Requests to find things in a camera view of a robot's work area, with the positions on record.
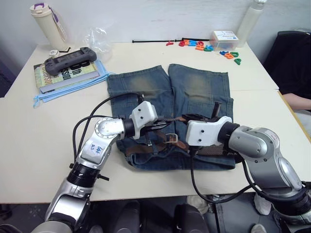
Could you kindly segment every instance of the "light blue towel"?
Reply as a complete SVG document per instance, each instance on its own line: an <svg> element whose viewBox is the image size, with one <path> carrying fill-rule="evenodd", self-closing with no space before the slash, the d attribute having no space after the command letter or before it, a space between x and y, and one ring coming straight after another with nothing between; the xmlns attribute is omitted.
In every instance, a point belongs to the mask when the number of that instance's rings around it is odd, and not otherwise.
<svg viewBox="0 0 311 233"><path fill-rule="evenodd" d="M71 92L74 92L74 91L78 91L78 90L81 90L83 88L86 88L86 87L98 84L98 83L100 83L102 81L105 81L106 78L110 74L113 74L112 72L106 71L105 67L103 66L103 64L102 64L102 62L100 60L96 60L94 63L96 65L98 73L99 73L99 77L98 78L94 78L94 79L91 79L91 80L87 80L85 82L77 83L77 84L74 84L74 85L71 85L71 86L68 86L68 87L64 87L64 88L61 88L59 90L55 90L55 91L52 91L52 92L48 92L48 93L45 93L45 94L39 94L39 95L35 96L35 98L34 98L34 100L35 100L34 108L39 105L40 100L42 100L44 103L48 102L48 101L56 99L56 98L58 98L60 96L64 96L64 95L66 95L68 93L71 93Z"/></svg>

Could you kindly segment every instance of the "white box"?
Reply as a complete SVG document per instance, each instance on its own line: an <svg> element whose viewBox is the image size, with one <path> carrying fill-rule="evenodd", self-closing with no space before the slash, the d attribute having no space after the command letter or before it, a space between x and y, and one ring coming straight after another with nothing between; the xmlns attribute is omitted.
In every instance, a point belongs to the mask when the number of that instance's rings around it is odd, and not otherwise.
<svg viewBox="0 0 311 233"><path fill-rule="evenodd" d="M210 44L214 50L234 50L239 39L233 31L213 31L210 37Z"/></svg>

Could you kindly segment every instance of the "sneaker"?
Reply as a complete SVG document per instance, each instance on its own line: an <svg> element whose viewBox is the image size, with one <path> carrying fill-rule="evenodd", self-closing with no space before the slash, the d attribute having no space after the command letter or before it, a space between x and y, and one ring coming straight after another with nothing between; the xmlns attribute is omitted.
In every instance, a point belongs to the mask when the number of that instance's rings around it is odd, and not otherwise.
<svg viewBox="0 0 311 233"><path fill-rule="evenodd" d="M88 233L103 233L102 227L99 225L92 226Z"/></svg>
<svg viewBox="0 0 311 233"><path fill-rule="evenodd" d="M251 233L267 233L267 232L264 226L262 226L261 224L256 224L255 226L253 226Z"/></svg>
<svg viewBox="0 0 311 233"><path fill-rule="evenodd" d="M187 196L187 204L194 206L203 215L208 210L208 203L198 195Z"/></svg>
<svg viewBox="0 0 311 233"><path fill-rule="evenodd" d="M270 210L271 210L271 205L272 205L271 202L269 202L265 198L262 198L256 193L254 196L254 204L255 204L256 210L261 215L269 215Z"/></svg>

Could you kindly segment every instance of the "denim shorts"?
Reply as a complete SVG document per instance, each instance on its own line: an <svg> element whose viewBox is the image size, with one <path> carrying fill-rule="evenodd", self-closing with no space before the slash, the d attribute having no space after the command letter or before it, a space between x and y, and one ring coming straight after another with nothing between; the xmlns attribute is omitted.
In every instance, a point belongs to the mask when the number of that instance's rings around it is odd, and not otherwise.
<svg viewBox="0 0 311 233"><path fill-rule="evenodd" d="M233 118L233 99L230 97L229 79L227 73L198 70L178 64L170 64L169 75L162 66L111 75L108 77L108 92L114 96L126 92L144 94L144 99L155 106L158 116L180 117L182 114L196 113L210 117L214 103L222 103L219 117ZM111 101L113 117L128 117L137 107L136 96L122 96ZM176 121L162 129L163 133L176 133L178 139L185 142L186 124ZM163 139L155 133L148 133L153 145ZM127 148L138 144L146 145L145 136L134 140L125 138L117 141L120 151L125 154ZM174 170L190 169L190 157L186 151L168 145L167 148L152 153L132 153L125 156L127 162L143 170ZM196 155L195 169L224 170L233 169L235 160L233 155L222 155L222 146L212 146L205 149L209 156Z"/></svg>

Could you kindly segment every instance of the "sticker label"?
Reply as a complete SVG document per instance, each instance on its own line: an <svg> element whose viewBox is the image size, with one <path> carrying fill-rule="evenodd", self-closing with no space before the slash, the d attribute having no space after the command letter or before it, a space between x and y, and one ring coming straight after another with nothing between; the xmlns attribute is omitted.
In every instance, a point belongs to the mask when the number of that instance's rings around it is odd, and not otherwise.
<svg viewBox="0 0 311 233"><path fill-rule="evenodd" d="M90 156L101 156L103 150L104 150L103 146L100 146L97 143L92 142L88 147L88 154Z"/></svg>
<svg viewBox="0 0 311 233"><path fill-rule="evenodd" d="M276 148L278 148L280 146L280 139L278 138L278 136L271 130L266 130L265 133L272 139Z"/></svg>
<svg viewBox="0 0 311 233"><path fill-rule="evenodd" d="M233 31L214 31L218 40L238 40Z"/></svg>

